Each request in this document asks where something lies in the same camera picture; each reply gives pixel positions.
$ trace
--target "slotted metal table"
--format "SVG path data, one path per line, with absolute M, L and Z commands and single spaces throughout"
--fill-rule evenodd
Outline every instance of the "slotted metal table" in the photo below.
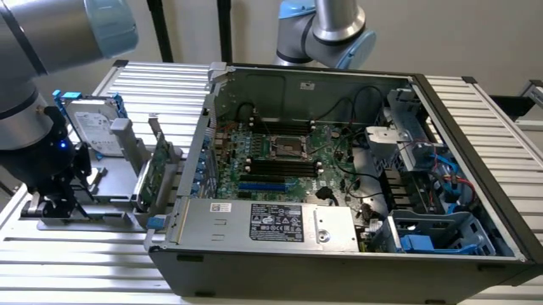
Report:
M 204 65 L 129 62 L 111 69 L 93 94 L 121 94 L 136 135 L 151 145 L 147 117 L 157 113 L 167 139 L 187 152 L 208 93 L 207 72 Z M 504 123 L 503 113 L 476 85 L 465 84 L 460 78 L 428 77 L 428 80 L 543 242 L 543 173 L 529 141 Z M 25 200 L 22 187 L 0 213 L 0 303 L 307 303 L 181 298 L 171 293 L 143 249 L 143 233 L 40 231 L 37 220 L 18 218 Z M 169 200 L 175 200 L 175 191 Z M 461 302 L 461 305 L 540 304 L 543 276 L 519 287 L 492 287 Z

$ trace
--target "robotic arm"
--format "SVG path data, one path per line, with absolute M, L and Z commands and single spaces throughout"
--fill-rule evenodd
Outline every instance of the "robotic arm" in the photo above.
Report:
M 32 78 L 132 51 L 136 23 L 124 0 L 0 0 L 0 164 L 32 193 L 22 216 L 85 215 L 91 172 L 85 144 L 68 139 L 64 116 Z
M 365 27 L 356 0 L 284 0 L 273 64 L 357 69 L 372 52 L 376 34 Z

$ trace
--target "power supply label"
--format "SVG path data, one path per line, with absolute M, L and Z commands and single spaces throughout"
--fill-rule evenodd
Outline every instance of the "power supply label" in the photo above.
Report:
M 260 241 L 304 242 L 304 223 L 299 205 L 251 205 L 248 237 Z

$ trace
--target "motherboard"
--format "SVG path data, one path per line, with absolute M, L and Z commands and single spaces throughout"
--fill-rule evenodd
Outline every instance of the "motherboard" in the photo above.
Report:
M 329 204 L 344 203 L 340 193 L 353 178 L 335 164 L 353 171 L 349 146 L 340 143 L 345 132 L 333 125 L 224 122 L 215 142 L 216 198 L 323 204 L 324 188 L 336 195 Z

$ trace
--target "green circuit board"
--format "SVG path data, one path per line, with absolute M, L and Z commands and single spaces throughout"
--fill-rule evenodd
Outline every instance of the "green circuit board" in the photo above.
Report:
M 287 201 L 287 202 L 308 202 L 308 199 L 315 199 L 315 192 L 321 187 L 329 187 L 333 191 L 339 191 L 340 182 L 347 180 L 351 183 L 352 177 L 345 178 L 345 174 L 336 168 L 333 162 L 335 147 L 339 142 L 336 126 L 317 125 L 316 129 L 307 136 L 275 135 L 252 133 L 252 131 L 237 126 L 228 130 L 223 127 L 224 132 L 220 133 L 221 148 L 217 155 L 219 180 L 217 180 L 217 199 L 236 200 L 260 200 L 260 201 Z M 275 149 L 273 154 L 273 138 L 275 143 L 304 142 L 305 158 L 300 155 L 291 154 L 288 151 Z M 337 151 L 345 155 L 348 149 L 345 141 Z M 239 198 L 237 185 L 240 176 L 247 175 L 244 170 L 245 159 L 252 157 L 255 160 L 280 160 L 280 161 L 304 161 L 312 163 L 321 162 L 323 173 L 317 177 L 285 177 L 287 191 L 241 191 L 245 194 L 251 193 L 251 198 Z M 352 163 L 345 162 L 343 158 L 341 167 L 353 171 Z

